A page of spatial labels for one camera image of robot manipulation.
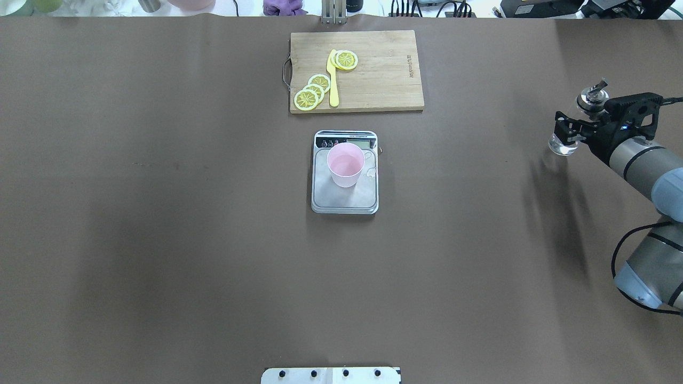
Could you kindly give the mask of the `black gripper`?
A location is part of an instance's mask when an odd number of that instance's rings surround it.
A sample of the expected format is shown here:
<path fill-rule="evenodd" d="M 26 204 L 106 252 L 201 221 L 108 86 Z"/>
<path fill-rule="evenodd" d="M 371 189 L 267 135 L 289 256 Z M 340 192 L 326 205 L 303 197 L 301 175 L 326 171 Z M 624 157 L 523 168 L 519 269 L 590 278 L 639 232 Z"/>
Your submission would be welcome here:
<path fill-rule="evenodd" d="M 638 136 L 641 133 L 629 124 L 590 122 L 590 115 L 583 110 L 554 113 L 554 146 L 578 146 L 583 142 L 605 164 L 617 146 Z"/>

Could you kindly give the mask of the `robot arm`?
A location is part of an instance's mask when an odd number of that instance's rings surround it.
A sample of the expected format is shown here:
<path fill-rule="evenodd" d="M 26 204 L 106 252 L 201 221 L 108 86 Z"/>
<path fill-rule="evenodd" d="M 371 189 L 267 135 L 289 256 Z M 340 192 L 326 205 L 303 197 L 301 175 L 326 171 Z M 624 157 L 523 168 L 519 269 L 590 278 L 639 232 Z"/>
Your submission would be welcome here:
<path fill-rule="evenodd" d="M 558 111 L 550 144 L 563 155 L 587 148 L 650 204 L 650 219 L 626 228 L 613 246 L 609 276 L 635 306 L 681 316 L 681 157 L 655 141 L 658 120 L 651 102 L 596 114 Z"/>

